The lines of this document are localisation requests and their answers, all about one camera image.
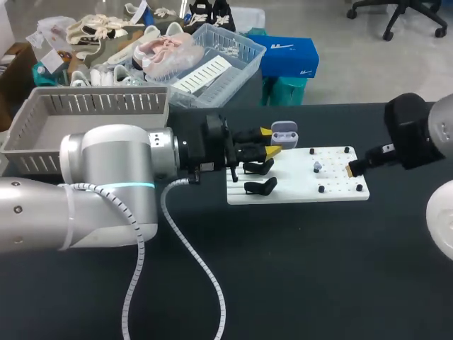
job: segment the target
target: yellow part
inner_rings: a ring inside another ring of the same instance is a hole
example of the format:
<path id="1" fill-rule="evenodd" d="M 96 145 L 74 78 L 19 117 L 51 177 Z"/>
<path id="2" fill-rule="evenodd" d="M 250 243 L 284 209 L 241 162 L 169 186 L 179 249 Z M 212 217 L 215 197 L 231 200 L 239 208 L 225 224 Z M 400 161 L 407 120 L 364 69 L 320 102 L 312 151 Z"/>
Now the yellow part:
<path id="1" fill-rule="evenodd" d="M 263 136 L 271 136 L 272 135 L 272 130 L 266 129 L 264 127 L 260 127 L 261 134 Z"/>
<path id="2" fill-rule="evenodd" d="M 282 147 L 278 145 L 274 145 L 273 147 L 266 147 L 266 161 L 271 158 L 274 158 L 277 154 L 282 151 Z"/>
<path id="3" fill-rule="evenodd" d="M 348 173 L 349 178 L 353 177 L 352 171 L 351 171 L 351 168 L 349 167 L 349 165 L 346 166 L 346 172 Z"/>

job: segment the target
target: gray floor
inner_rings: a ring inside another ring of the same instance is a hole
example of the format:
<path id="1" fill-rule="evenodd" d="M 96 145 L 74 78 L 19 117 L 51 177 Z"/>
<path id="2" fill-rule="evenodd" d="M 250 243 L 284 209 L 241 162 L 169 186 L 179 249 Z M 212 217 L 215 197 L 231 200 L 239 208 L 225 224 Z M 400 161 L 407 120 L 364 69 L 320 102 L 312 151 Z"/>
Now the gray floor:
<path id="1" fill-rule="evenodd" d="M 230 0 L 230 4 L 264 9 L 270 35 L 314 40 L 321 61 L 316 78 L 307 85 L 306 104 L 385 102 L 409 91 L 435 101 L 453 92 L 453 32 L 434 38 L 437 24 L 408 9 L 394 26 L 394 39 L 384 42 L 381 36 L 395 7 L 362 9 L 351 21 L 345 17 L 350 4 L 344 1 Z M 126 2 L 9 0 L 6 7 L 16 39 L 25 40 L 39 19 L 78 20 L 95 11 L 118 16 Z M 161 4 L 180 8 L 178 0 Z M 441 9 L 440 15 L 453 23 L 452 8 Z M 43 54 L 37 51 L 38 57 Z"/>

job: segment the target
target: chair wheel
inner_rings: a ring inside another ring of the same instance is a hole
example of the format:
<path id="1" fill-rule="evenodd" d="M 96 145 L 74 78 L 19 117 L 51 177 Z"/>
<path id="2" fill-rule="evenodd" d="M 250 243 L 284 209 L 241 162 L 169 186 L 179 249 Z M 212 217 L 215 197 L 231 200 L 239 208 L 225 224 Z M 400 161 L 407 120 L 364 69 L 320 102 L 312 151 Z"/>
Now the chair wheel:
<path id="1" fill-rule="evenodd" d="M 382 36 L 382 39 L 385 41 L 390 41 L 394 37 L 393 32 L 385 32 L 384 35 Z"/>
<path id="2" fill-rule="evenodd" d="M 436 38 L 443 38 L 446 35 L 447 35 L 447 29 L 446 28 L 438 28 L 436 30 Z"/>
<path id="3" fill-rule="evenodd" d="M 430 7 L 430 10 L 433 12 L 433 13 L 437 13 L 439 10 L 440 10 L 440 6 L 439 5 L 432 5 Z"/>
<path id="4" fill-rule="evenodd" d="M 353 10 L 353 9 L 350 9 L 348 11 L 348 13 L 346 14 L 346 16 L 349 18 L 349 19 L 355 19 L 357 18 L 357 11 Z"/>

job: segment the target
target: office chair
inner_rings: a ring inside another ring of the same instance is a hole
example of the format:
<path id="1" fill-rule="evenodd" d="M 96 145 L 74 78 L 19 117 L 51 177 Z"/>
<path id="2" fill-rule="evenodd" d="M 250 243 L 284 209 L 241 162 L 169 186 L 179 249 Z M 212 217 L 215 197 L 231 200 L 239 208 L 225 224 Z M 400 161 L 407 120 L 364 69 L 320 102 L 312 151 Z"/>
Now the office chair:
<path id="1" fill-rule="evenodd" d="M 427 6 L 423 5 L 423 2 L 431 2 L 433 5 L 428 8 Z M 404 14 L 406 12 L 406 8 L 410 7 L 412 9 L 415 9 L 417 12 L 422 13 L 424 16 L 427 16 L 429 19 L 435 21 L 439 25 L 441 25 L 441 28 L 438 28 L 435 32 L 436 38 L 443 38 L 447 34 L 447 23 L 443 21 L 436 13 L 440 9 L 440 4 L 442 3 L 442 0 L 433 0 L 433 1 L 421 1 L 421 0 L 364 0 L 364 1 L 359 1 L 355 2 L 352 5 L 352 8 L 348 11 L 347 17 L 349 19 L 355 19 L 357 17 L 357 7 L 363 7 L 363 6 L 373 6 L 373 5 L 398 5 L 398 7 L 395 10 L 395 13 L 390 19 L 390 22 L 384 32 L 384 35 L 382 38 L 385 41 L 390 41 L 393 37 L 394 34 L 391 32 L 391 28 L 395 24 L 396 19 L 401 14 Z"/>

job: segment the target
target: black tabletop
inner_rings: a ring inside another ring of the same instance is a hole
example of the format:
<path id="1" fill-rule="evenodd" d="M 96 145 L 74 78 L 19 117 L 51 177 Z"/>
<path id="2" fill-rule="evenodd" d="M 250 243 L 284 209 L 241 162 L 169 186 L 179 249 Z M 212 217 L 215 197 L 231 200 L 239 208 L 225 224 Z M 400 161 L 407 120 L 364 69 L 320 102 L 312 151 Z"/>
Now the black tabletop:
<path id="1" fill-rule="evenodd" d="M 192 110 L 227 117 L 232 130 L 275 120 L 299 125 L 299 147 L 388 142 L 384 104 Z M 366 175 L 365 202 L 227 205 L 225 173 L 176 188 L 168 209 L 217 277 L 224 339 L 449 339 L 453 261 L 434 245 L 425 208 L 453 177 L 440 161 Z M 0 256 L 0 339 L 121 339 L 122 302 L 137 250 L 84 249 Z M 213 339 L 214 288 L 159 219 L 132 301 L 132 340 Z"/>

